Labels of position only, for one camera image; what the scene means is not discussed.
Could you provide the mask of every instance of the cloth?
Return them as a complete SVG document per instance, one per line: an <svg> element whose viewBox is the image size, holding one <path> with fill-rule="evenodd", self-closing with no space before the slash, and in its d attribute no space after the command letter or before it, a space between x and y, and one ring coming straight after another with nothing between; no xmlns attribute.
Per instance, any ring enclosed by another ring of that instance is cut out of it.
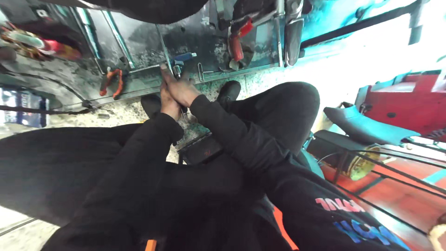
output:
<svg viewBox="0 0 446 251"><path fill-rule="evenodd" d="M143 22L172 24L197 13L208 0L42 0L52 4L97 8L121 12Z"/></svg>

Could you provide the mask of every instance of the hanging tool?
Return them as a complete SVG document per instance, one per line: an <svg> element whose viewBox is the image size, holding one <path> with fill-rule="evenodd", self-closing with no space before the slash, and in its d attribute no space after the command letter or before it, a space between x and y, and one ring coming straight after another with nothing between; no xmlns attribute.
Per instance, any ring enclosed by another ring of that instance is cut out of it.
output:
<svg viewBox="0 0 446 251"><path fill-rule="evenodd" d="M287 0L285 4L285 64L293 66L301 50L304 19L302 9L304 0Z"/></svg>
<svg viewBox="0 0 446 251"><path fill-rule="evenodd" d="M203 65L201 63L198 63L197 67L198 67L198 78L200 79L200 82L204 82L204 74L205 73L215 72L215 71L203 71Z"/></svg>
<svg viewBox="0 0 446 251"><path fill-rule="evenodd" d="M240 38L246 36L253 28L254 26L252 25L251 17L247 17L231 27L231 35L229 36L229 47L231 49L232 57L236 62L244 58Z"/></svg>
<svg viewBox="0 0 446 251"><path fill-rule="evenodd" d="M166 45L164 44L163 36L161 35L160 26L158 24L156 24L155 26L157 28L158 36L160 37L160 40L161 40L161 46L163 47L164 56L166 57L167 67L169 68L169 71L172 73L172 75L175 76L175 74L173 73L173 70L172 70L172 66L170 64L169 52L167 51ZM179 68L179 69L177 68L176 71L178 73L175 76L175 78L179 79L181 77L181 68ZM184 120L187 121L187 119L186 119L186 117L187 117L187 107L181 106L181 114L183 115Z"/></svg>
<svg viewBox="0 0 446 251"><path fill-rule="evenodd" d="M101 87L99 89L99 95L104 96L107 94L107 87L110 86L112 80L117 76L118 77L118 88L116 92L113 94L113 99L118 100L119 95L121 94L124 85L125 79L128 76L128 62L125 57L121 57L114 69L111 67L107 68L107 74L105 75Z"/></svg>

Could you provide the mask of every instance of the hand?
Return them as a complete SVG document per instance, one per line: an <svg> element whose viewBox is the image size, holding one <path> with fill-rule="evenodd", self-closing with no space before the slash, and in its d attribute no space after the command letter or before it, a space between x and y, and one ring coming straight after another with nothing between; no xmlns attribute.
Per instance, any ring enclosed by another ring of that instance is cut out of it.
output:
<svg viewBox="0 0 446 251"><path fill-rule="evenodd" d="M195 88L193 79L189 79L188 74L183 74L176 80L165 64L161 65L163 81L167 83L167 88L172 97L185 107L190 107L192 102L201 93Z"/></svg>
<svg viewBox="0 0 446 251"><path fill-rule="evenodd" d="M161 83L160 93L161 93L161 112L171 116L175 121L178 121L181 116L181 107L179 103L177 103L170 95L165 81Z"/></svg>

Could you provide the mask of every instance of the black pants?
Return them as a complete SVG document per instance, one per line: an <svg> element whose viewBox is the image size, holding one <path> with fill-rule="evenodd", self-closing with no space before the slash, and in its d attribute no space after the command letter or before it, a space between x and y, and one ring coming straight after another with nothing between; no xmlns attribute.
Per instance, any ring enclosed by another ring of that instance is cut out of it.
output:
<svg viewBox="0 0 446 251"><path fill-rule="evenodd" d="M225 109L297 153L316 118L319 95L310 84L284 83ZM65 225L139 126L42 129L0 140L0 205ZM158 200L165 218L196 203L259 199L253 181L226 154L205 165L169 163L165 172Z"/></svg>

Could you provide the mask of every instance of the dirty metal panel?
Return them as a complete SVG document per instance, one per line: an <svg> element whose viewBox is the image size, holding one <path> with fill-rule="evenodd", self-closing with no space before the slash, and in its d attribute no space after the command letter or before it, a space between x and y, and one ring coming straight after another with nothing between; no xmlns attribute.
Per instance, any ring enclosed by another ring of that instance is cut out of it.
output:
<svg viewBox="0 0 446 251"><path fill-rule="evenodd" d="M10 6L17 7L13 0L8 0L7 2L10 3ZM23 7L25 9L34 8L33 3L29 2L28 6L25 4ZM67 9L68 7L55 4L46 4L46 6L53 18L56 17L56 20L80 33L76 20L69 9ZM92 9L89 9L88 13L91 17L98 40L99 51L103 58L99 63L103 71L105 71L107 66L113 67L124 54L118 46L103 13ZM196 82L199 82L198 63L202 63L204 71L218 71L219 67L229 69L228 65L231 58L226 46L228 34L218 30L218 28L216 29L217 17L215 13L215 5L213 1L210 1L198 13L184 20L171 25L160 25L170 56L185 52L197 53L196 58L185 62L185 70L191 73L191 78L196 79ZM26 20L32 21L37 18L34 14L29 15L30 17L25 18ZM112 13L112 16L133 57L136 69L165 62L161 41L156 33L154 24L134 20L120 13ZM275 34L273 21L251 31L248 36L242 39L244 43L251 44L254 48L254 56L248 67L238 72L210 73L206 76L206 81L276 66L278 57ZM84 58L76 62L62 59L38 62L18 57L16 63L9 64L6 67L11 71L34 74L60 81L72 88L83 99L90 100L96 106L113 102L112 95L116 86L112 85L106 96L99 95L99 87L103 76L96 66L91 52L88 50L87 41L84 40L81 43L85 47L81 50ZM0 78L4 83L14 84L14 79L16 79L16 85L27 83L29 88L54 94L62 103L62 110L81 108L82 101L55 82L37 78L3 75ZM120 99L158 92L160 83L161 75L159 68L132 73L128 77Z"/></svg>

